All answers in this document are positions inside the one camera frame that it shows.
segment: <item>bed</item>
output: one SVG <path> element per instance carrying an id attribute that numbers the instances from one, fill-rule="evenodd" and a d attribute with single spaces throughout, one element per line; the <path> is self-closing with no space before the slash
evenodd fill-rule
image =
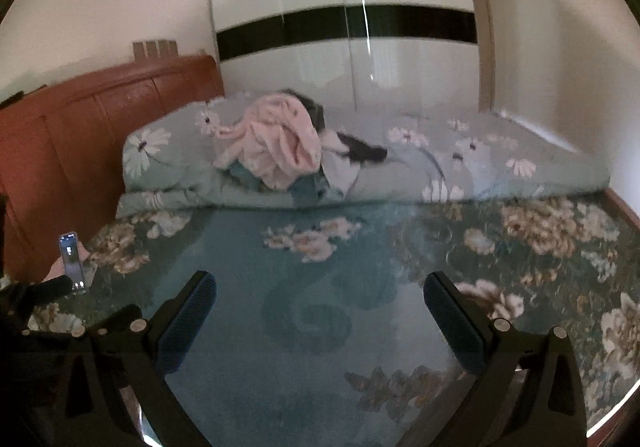
<path id="1" fill-rule="evenodd" d="M 485 150 L 482 140 L 496 151 L 487 165 L 503 169 L 471 175 L 471 189 L 459 186 L 467 194 L 452 199 L 451 186 L 446 196 L 441 184 L 434 192 L 431 176 L 404 182 L 402 174 L 414 178 L 415 171 L 395 163 L 367 173 L 381 174 L 380 186 L 365 174 L 345 200 L 300 205 L 287 193 L 252 192 L 224 175 L 203 182 L 211 150 L 203 148 L 196 117 L 223 95 L 210 57 L 132 64 L 53 88 L 0 110 L 6 268 L 41 280 L 56 258 L 57 236 L 76 229 L 90 252 L 93 284 L 85 295 L 38 309 L 30 326 L 91 325 L 127 303 L 148 316 L 194 271 L 212 272 L 218 302 L 167 382 L 214 443 L 386 447 L 402 445 L 417 419 L 436 431 L 436 417 L 455 409 L 472 380 L 422 302 L 421 284 L 432 270 L 521 330 L 565 327 L 589 427 L 638 379 L 636 358 L 627 355 L 635 336 L 625 335 L 621 318 L 638 310 L 639 239 L 588 194 L 603 186 L 606 172 L 589 170 L 586 159 L 580 178 L 574 170 L 567 182 L 540 181 L 527 165 L 515 174 L 515 162 L 529 160 L 540 174 L 540 164 L 551 167 L 558 157 L 568 164 L 568 152 L 511 133 L 519 128 L 497 132 L 490 119 L 450 112 L 436 126 L 436 117 L 327 112 L 327 124 L 374 144 L 415 147 L 424 143 L 419 135 L 430 137 L 445 157 L 460 141 Z M 242 93 L 214 105 L 233 119 L 253 98 Z M 376 130 L 367 117 L 377 117 Z M 192 131 L 178 131 L 182 126 Z M 127 139 L 159 128 L 184 138 L 167 143 L 144 180 L 123 181 Z M 397 141 L 390 142 L 395 128 Z M 442 137 L 431 136 L 438 132 Z M 508 138 L 528 158 L 514 158 Z M 16 149 L 23 160 L 15 160 Z M 569 158 L 578 165 L 583 159 Z M 505 170 L 511 176 L 502 176 Z M 465 169 L 445 171 L 454 173 Z M 495 189 L 476 190 L 478 178 L 493 178 Z M 566 196 L 574 191 L 584 194 Z"/>

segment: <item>wooden headboard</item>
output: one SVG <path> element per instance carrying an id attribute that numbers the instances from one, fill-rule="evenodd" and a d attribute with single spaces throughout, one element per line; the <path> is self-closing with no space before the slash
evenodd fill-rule
<path id="1" fill-rule="evenodd" d="M 215 60 L 188 56 L 92 72 L 0 109 L 5 271 L 41 281 L 59 256 L 60 234 L 76 231 L 87 241 L 113 220 L 124 192 L 126 137 L 185 104 L 223 94 Z"/>

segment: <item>smartphone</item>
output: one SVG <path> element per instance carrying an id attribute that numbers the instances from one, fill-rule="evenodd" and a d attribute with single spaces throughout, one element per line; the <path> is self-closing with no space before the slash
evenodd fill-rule
<path id="1" fill-rule="evenodd" d="M 82 261 L 78 249 L 78 235 L 75 232 L 62 234 L 59 239 L 60 255 L 65 274 L 73 282 L 74 292 L 86 292 L 86 282 L 82 272 Z"/>

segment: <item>black clamp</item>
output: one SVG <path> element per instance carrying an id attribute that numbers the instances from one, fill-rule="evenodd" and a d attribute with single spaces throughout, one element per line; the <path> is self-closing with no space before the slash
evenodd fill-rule
<path id="1" fill-rule="evenodd" d="M 0 292 L 0 334 L 7 380 L 5 403 L 31 442 L 65 447 L 143 447 L 120 389 L 131 386 L 159 440 L 169 446 L 210 447 L 164 381 L 180 367 L 216 300 L 216 281 L 199 271 L 149 320 L 128 305 L 73 334 L 34 332 L 24 323 L 37 304 L 71 291 L 63 276 Z M 42 423 L 33 410 L 50 409 Z"/>
<path id="2" fill-rule="evenodd" d="M 475 375 L 462 405 L 430 447 L 478 447 L 500 411 L 514 373 L 527 370 L 507 426 L 491 447 L 587 445 L 584 397 L 566 331 L 517 331 L 489 319 L 442 272 L 424 284 L 424 302 L 465 371 Z"/>

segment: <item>pink blanket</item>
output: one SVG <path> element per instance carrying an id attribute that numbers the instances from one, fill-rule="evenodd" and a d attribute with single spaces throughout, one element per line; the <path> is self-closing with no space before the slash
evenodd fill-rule
<path id="1" fill-rule="evenodd" d="M 300 176 L 320 169 L 322 145 L 305 106 L 295 97 L 260 97 L 234 126 L 215 130 L 224 151 L 214 166 L 227 169 L 238 160 L 274 190 L 284 191 Z"/>

